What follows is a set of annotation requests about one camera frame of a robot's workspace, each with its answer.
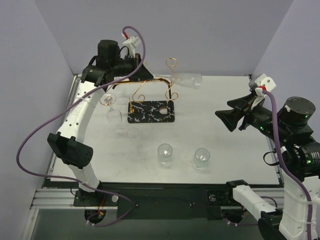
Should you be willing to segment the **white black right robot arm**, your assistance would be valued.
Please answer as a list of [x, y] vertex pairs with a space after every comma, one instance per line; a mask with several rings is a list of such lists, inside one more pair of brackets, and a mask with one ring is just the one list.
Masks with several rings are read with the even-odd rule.
[[316, 240], [317, 206], [320, 203], [320, 144], [308, 121], [315, 105], [302, 97], [288, 98], [280, 110], [253, 105], [252, 94], [229, 100], [228, 110], [216, 116], [229, 131], [252, 126], [274, 142], [276, 166], [283, 177], [284, 201], [279, 209], [257, 195], [243, 180], [229, 181], [224, 201], [237, 202], [258, 222], [265, 240]]

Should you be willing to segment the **clear champagne flute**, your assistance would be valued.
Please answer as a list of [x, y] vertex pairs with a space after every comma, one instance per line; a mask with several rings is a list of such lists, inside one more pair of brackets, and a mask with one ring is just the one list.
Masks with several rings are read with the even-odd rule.
[[127, 138], [129, 141], [129, 146], [131, 149], [137, 153], [140, 154], [142, 152], [142, 136], [141, 132], [137, 127], [130, 127], [127, 132]]
[[203, 76], [200, 73], [173, 73], [172, 75], [155, 75], [156, 79], [168, 80], [173, 85], [198, 90], [202, 86]]

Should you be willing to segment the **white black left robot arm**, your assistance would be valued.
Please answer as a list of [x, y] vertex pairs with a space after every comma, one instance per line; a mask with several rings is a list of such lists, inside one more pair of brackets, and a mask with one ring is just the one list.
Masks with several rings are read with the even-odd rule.
[[101, 40], [97, 55], [82, 71], [78, 95], [68, 115], [56, 133], [49, 134], [47, 142], [57, 158], [67, 165], [79, 180], [79, 191], [92, 206], [99, 205], [103, 193], [97, 190], [100, 181], [91, 165], [93, 149], [84, 144], [88, 123], [96, 105], [116, 77], [130, 80], [151, 80], [153, 75], [144, 67], [136, 48], [143, 41], [132, 36], [123, 42], [128, 55], [121, 58], [121, 49], [115, 40]]

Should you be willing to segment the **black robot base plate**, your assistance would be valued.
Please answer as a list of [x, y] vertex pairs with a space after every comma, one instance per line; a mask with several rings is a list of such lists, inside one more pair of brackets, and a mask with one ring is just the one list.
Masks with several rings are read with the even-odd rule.
[[227, 184], [200, 183], [106, 183], [105, 193], [76, 191], [77, 207], [117, 207], [117, 216], [126, 220], [189, 220], [230, 217], [240, 222], [248, 211], [233, 200]]

